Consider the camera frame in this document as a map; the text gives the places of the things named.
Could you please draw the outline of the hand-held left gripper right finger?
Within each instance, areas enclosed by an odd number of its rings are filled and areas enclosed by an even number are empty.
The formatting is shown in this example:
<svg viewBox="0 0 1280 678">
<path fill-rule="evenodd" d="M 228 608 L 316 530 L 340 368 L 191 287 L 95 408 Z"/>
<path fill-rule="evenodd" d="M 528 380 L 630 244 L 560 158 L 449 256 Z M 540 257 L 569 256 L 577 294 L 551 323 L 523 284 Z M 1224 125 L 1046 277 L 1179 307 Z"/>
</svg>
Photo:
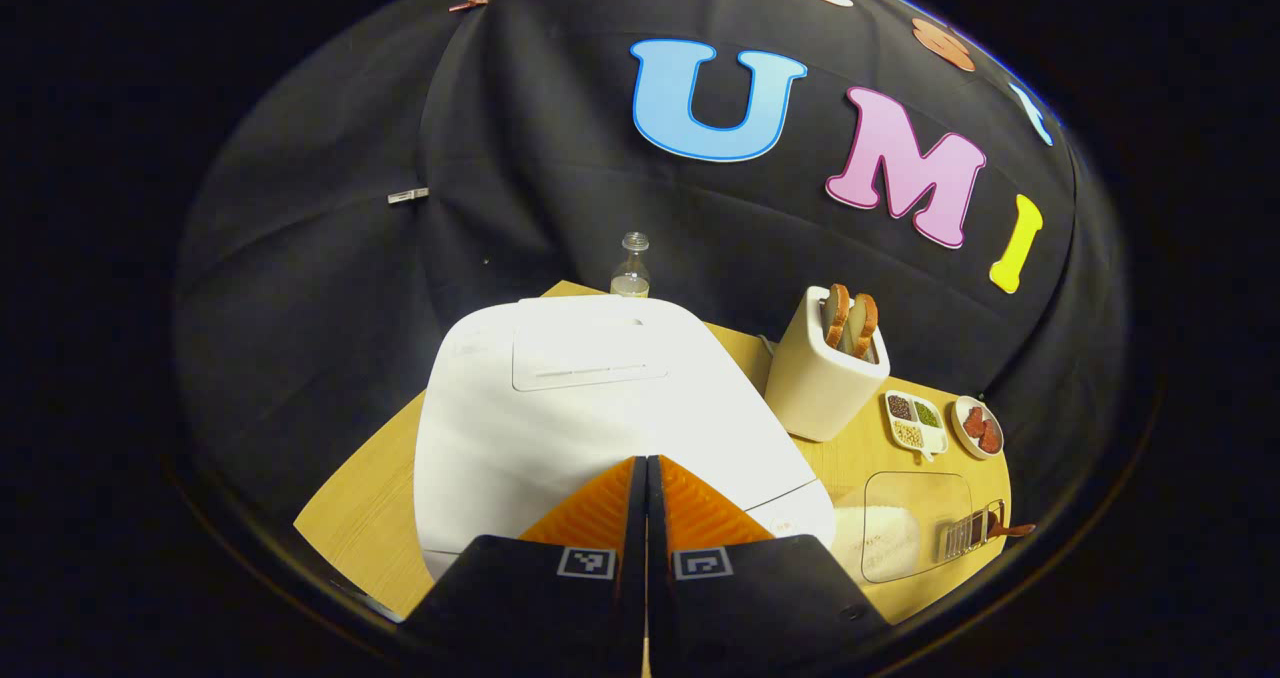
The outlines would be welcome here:
<svg viewBox="0 0 1280 678">
<path fill-rule="evenodd" d="M 655 675 L 809 675 L 890 623 L 817 537 L 677 545 L 700 478 L 646 461 L 646 633 Z"/>
</svg>

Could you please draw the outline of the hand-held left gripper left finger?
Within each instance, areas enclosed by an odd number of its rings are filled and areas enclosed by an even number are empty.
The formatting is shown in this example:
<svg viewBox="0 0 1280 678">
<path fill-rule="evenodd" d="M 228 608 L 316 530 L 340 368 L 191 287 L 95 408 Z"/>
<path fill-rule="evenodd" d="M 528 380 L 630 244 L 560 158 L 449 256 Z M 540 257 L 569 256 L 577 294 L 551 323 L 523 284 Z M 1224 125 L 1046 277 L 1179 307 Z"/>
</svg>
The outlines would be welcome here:
<svg viewBox="0 0 1280 678">
<path fill-rule="evenodd" d="M 480 535 L 404 620 L 452 677 L 639 677 L 646 461 L 621 461 L 517 539 Z"/>
</svg>

